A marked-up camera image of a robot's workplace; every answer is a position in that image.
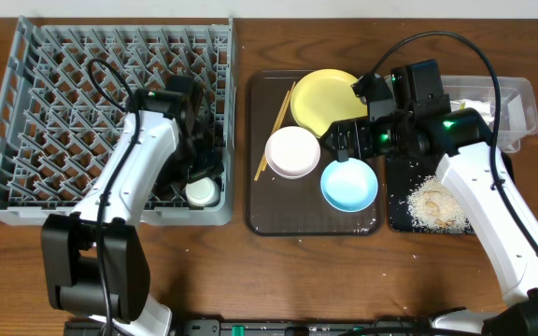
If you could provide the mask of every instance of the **gray dish rack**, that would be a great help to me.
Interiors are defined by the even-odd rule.
[[[0,220],[42,225],[68,215],[94,184],[119,139],[123,114],[86,74],[103,58],[135,88],[158,90],[172,75],[204,88],[199,120],[222,152],[215,178],[219,204],[191,209],[183,186],[151,194],[142,221],[152,225],[223,225],[234,210],[234,113],[237,38],[233,20],[208,26],[43,26],[20,17],[0,91]],[[95,78],[116,100],[127,98],[103,68]]]

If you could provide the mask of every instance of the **yellow plate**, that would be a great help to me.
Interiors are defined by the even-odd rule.
[[[366,105],[350,87],[356,82],[354,76],[340,70],[318,70],[306,75],[291,95],[294,120],[321,137],[334,121],[366,117]]]

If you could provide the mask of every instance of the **white cup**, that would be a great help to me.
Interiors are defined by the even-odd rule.
[[[219,202],[219,187],[209,177],[186,185],[186,199],[191,206],[213,206]]]

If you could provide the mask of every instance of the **brown tray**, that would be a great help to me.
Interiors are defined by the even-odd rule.
[[[265,236],[370,235],[386,221],[383,158],[367,161],[377,175],[379,191],[373,204],[358,213],[338,211],[323,198],[320,177],[333,161],[324,148],[318,166],[309,175],[288,180],[267,166],[259,180],[253,180],[286,92],[294,80],[299,81],[310,72],[263,71],[248,84],[247,224],[254,232]],[[286,126],[297,126],[290,108],[282,124]]]

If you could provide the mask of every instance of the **clear plastic container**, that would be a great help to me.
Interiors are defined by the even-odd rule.
[[[441,76],[449,99],[470,99],[490,102],[491,116],[495,113],[493,82],[488,76]],[[526,78],[498,77],[502,95],[502,112],[498,147],[506,153],[520,150],[520,139],[538,133],[537,105],[532,85]]]

